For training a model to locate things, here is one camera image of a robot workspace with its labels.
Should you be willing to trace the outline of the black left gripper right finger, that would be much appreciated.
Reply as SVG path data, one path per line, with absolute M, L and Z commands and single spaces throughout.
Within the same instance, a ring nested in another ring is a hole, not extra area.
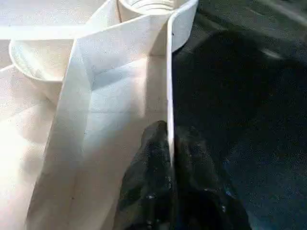
M 174 136 L 179 216 L 185 230 L 249 230 L 248 214 L 195 129 Z

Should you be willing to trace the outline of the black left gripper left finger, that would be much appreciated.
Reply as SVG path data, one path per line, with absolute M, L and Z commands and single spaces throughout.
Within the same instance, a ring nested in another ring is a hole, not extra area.
M 142 133 L 140 147 L 122 179 L 121 230 L 168 230 L 171 226 L 173 178 L 167 123 L 157 121 Z

